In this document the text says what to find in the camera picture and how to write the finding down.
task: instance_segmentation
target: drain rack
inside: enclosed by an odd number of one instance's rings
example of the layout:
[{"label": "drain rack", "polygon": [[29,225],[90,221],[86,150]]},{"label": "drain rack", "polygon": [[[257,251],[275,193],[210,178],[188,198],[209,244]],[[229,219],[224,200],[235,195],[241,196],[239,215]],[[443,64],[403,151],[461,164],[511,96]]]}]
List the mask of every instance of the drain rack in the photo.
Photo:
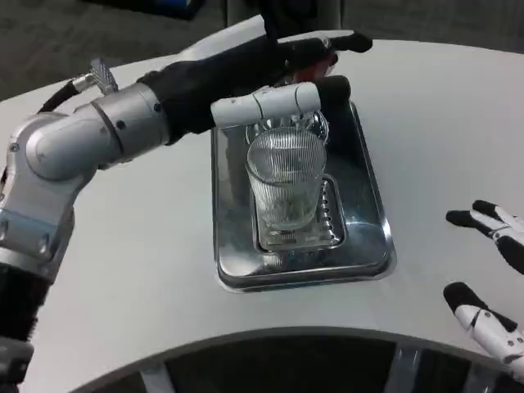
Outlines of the drain rack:
[{"label": "drain rack", "polygon": [[317,211],[303,228],[277,230],[268,227],[258,219],[255,203],[251,203],[251,213],[257,229],[255,241],[258,244],[255,245],[261,252],[323,250],[339,246],[346,236],[337,183],[329,175],[323,177]]}]

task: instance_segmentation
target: ribbed glass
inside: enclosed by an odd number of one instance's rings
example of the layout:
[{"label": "ribbed glass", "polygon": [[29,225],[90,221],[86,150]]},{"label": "ribbed glass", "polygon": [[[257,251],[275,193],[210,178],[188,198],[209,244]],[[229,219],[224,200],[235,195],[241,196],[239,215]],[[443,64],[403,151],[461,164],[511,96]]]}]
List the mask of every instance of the ribbed glass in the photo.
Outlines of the ribbed glass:
[{"label": "ribbed glass", "polygon": [[291,127],[271,129],[247,152],[247,173],[257,215],[276,229],[297,229],[314,216],[326,151],[316,135]]}]

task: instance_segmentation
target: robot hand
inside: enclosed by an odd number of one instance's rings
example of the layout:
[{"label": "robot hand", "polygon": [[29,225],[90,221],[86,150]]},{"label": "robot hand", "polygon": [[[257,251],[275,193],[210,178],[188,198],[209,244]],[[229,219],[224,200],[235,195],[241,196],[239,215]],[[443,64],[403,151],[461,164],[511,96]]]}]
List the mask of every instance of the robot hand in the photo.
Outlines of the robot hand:
[{"label": "robot hand", "polygon": [[365,52],[372,45],[360,34],[327,40],[321,36],[297,36],[285,42],[260,37],[206,59],[178,61],[138,82],[157,97],[168,119],[168,144],[172,144],[187,132],[211,129],[215,122],[210,107],[219,99],[275,85],[286,75],[330,58],[336,50]]},{"label": "robot hand", "polygon": [[506,262],[524,274],[524,221],[486,201],[475,201],[473,210],[451,210],[445,218],[453,225],[475,228],[492,239]]},{"label": "robot hand", "polygon": [[517,323],[490,309],[463,282],[448,285],[444,298],[468,335],[507,367],[515,379],[523,381],[524,336],[517,330]]}]

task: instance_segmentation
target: black object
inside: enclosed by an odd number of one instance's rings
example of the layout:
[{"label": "black object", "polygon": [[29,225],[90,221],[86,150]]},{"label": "black object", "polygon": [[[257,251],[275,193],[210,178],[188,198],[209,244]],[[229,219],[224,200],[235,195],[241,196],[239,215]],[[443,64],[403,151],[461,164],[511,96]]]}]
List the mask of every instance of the black object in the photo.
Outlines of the black object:
[{"label": "black object", "polygon": [[73,81],[70,80],[64,87],[54,93],[51,98],[49,98],[38,113],[42,112],[52,112],[61,104],[69,100],[70,98],[79,94],[79,91],[73,85]]},{"label": "black object", "polygon": [[465,359],[424,350],[412,393],[462,393],[469,367]]},{"label": "black object", "polygon": [[12,384],[0,384],[0,393],[19,393],[16,385]]},{"label": "black object", "polygon": [[[50,282],[37,275],[0,264],[0,337],[30,339],[49,287]],[[27,366],[26,359],[14,361],[0,383],[21,383]]]},{"label": "black object", "polygon": [[524,385],[515,381],[508,374],[501,374],[493,393],[524,393]]},{"label": "black object", "polygon": [[322,108],[340,107],[347,104],[351,95],[350,82],[344,76],[329,76],[314,81]]},{"label": "black object", "polygon": [[[323,115],[329,123],[329,138],[326,150],[331,156],[343,157],[358,168],[363,175],[368,172],[368,164],[363,151],[367,151],[364,136],[360,138],[357,124],[358,115],[351,110],[350,102],[339,106],[328,106],[322,109]],[[335,178],[344,177],[346,174],[331,174]]]},{"label": "black object", "polygon": [[122,8],[131,11],[144,12],[147,14],[163,15],[173,18],[190,20],[197,14],[205,0],[192,0],[186,6],[176,6],[166,1],[159,0],[83,0],[85,2],[94,2],[103,6]]},{"label": "black object", "polygon": [[333,49],[337,51],[352,51],[357,53],[367,52],[373,47],[373,40],[355,31],[346,37],[330,38]]},{"label": "black object", "polygon": [[474,228],[477,229],[483,235],[489,237],[491,228],[482,225],[478,221],[472,218],[472,215],[469,213],[469,210],[451,210],[448,211],[445,215],[445,219],[456,225],[463,228]]},{"label": "black object", "polygon": [[490,216],[492,219],[500,219],[499,215],[495,212],[495,203],[476,200],[473,202],[473,209],[484,215]]},{"label": "black object", "polygon": [[496,241],[496,245],[506,262],[520,274],[524,274],[524,247],[522,244],[511,237],[502,236]]},{"label": "black object", "polygon": [[315,30],[317,0],[258,0],[268,37],[287,37]]},{"label": "black object", "polygon": [[166,366],[184,393],[382,393],[394,354],[394,342],[328,332],[204,345]]},{"label": "black object", "polygon": [[444,288],[444,298],[453,313],[460,305],[474,305],[479,309],[489,309],[477,294],[463,282],[453,282]]},{"label": "black object", "polygon": [[517,330],[518,324],[515,321],[490,309],[464,282],[453,282],[447,285],[444,288],[444,298],[453,313],[460,305],[473,305],[479,309],[491,312],[508,332]]},{"label": "black object", "polygon": [[[206,59],[168,65],[138,82],[147,85],[162,105],[171,132],[169,144],[173,144],[185,133],[202,133],[214,126],[210,110],[213,102],[274,85],[293,70],[330,55],[320,39],[305,40],[307,52],[301,45],[301,42],[276,45],[264,36]],[[341,89],[342,94],[348,87]],[[323,87],[326,94],[328,90],[333,91],[331,84]]]}]

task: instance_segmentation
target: black fingertip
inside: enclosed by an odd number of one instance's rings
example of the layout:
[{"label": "black fingertip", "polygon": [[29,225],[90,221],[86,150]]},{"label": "black fingertip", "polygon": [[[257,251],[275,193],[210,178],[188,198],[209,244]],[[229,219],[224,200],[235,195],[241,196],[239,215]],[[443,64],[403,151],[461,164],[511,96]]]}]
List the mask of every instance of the black fingertip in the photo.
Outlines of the black fingertip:
[{"label": "black fingertip", "polygon": [[347,105],[351,95],[350,81],[345,76],[326,76],[313,82],[322,108]]},{"label": "black fingertip", "polygon": [[497,248],[508,264],[524,274],[524,246],[511,237],[502,236],[497,240]]},{"label": "black fingertip", "polygon": [[332,46],[337,51],[367,52],[373,47],[373,40],[361,33],[354,32],[349,37],[330,38]]},{"label": "black fingertip", "polygon": [[463,282],[453,282],[444,288],[444,298],[453,312],[460,305],[474,305],[480,309],[488,309],[468,285]]},{"label": "black fingertip", "polygon": [[338,63],[338,55],[336,53],[333,53],[333,56],[331,58],[331,63],[329,63],[330,66],[334,66],[336,63]]},{"label": "black fingertip", "polygon": [[469,210],[450,210],[445,215],[445,219],[458,227],[475,228],[484,236],[490,237],[491,228],[488,228],[473,219]]},{"label": "black fingertip", "polygon": [[320,38],[290,41],[278,45],[280,52],[289,61],[293,70],[301,70],[328,58],[330,50]]},{"label": "black fingertip", "polygon": [[473,202],[474,210],[484,215],[488,215],[492,219],[499,219],[499,215],[495,213],[495,207],[497,207],[497,205],[491,202],[486,202],[486,201],[481,201],[481,200]]},{"label": "black fingertip", "polygon": [[475,228],[475,221],[469,210],[450,210],[446,213],[445,219],[458,227]]},{"label": "black fingertip", "polygon": [[518,323],[516,323],[515,321],[511,320],[508,317],[504,317],[502,314],[499,314],[496,311],[493,311],[492,309],[490,310],[490,312],[495,317],[497,317],[497,319],[499,320],[500,324],[502,326],[504,326],[504,329],[506,329],[508,332],[513,333],[513,332],[515,332],[517,330]]}]

